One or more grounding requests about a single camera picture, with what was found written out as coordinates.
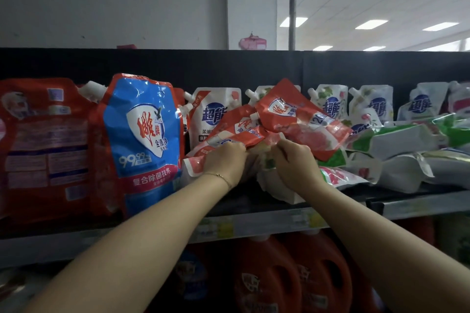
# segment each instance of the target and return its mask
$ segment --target blue and red pouch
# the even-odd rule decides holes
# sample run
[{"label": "blue and red pouch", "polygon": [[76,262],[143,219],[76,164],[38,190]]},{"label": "blue and red pouch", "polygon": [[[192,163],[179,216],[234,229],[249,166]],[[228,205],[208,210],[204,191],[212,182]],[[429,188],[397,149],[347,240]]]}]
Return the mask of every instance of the blue and red pouch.
[{"label": "blue and red pouch", "polygon": [[117,204],[130,217],[177,190],[184,137],[171,84],[116,74],[95,119],[96,199],[107,212]]}]

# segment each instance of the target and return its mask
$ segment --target blue detergent pouch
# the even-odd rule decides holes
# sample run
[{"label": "blue detergent pouch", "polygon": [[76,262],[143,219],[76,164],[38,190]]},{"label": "blue detergent pouch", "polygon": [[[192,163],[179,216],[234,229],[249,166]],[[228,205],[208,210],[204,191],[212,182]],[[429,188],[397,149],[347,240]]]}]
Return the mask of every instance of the blue detergent pouch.
[{"label": "blue detergent pouch", "polygon": [[126,217],[178,189],[184,137],[175,99],[169,83],[116,74],[98,105],[106,144],[103,166],[112,162]]}]

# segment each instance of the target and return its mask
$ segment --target gold bracelet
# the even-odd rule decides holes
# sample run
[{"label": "gold bracelet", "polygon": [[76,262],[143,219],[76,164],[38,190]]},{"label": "gold bracelet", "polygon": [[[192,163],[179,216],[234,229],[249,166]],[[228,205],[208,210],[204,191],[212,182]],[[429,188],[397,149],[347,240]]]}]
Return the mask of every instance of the gold bracelet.
[{"label": "gold bracelet", "polygon": [[204,172],[204,174],[211,174],[212,176],[217,176],[217,177],[223,179],[223,180],[225,181],[225,183],[227,184],[227,186],[228,186],[228,190],[231,190],[231,189],[233,188],[233,186],[230,184],[230,182],[227,181],[227,180],[224,178],[224,176],[222,176],[221,174],[213,174],[213,173],[210,173],[210,172]]}]

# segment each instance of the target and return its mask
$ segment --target white ceiling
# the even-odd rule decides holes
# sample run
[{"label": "white ceiling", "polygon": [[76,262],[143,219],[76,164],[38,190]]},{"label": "white ceiling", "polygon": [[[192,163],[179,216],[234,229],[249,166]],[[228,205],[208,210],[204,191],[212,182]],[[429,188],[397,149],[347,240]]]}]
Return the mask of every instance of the white ceiling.
[{"label": "white ceiling", "polygon": [[[278,26],[289,16],[289,0],[277,0]],[[412,46],[470,30],[470,0],[297,0],[297,16],[308,20],[296,28],[296,49],[332,45],[331,50],[383,51]],[[370,19],[389,22],[373,30],[355,30]],[[441,22],[459,22],[437,32],[422,31]],[[278,27],[277,49],[287,49],[288,28]]]}]

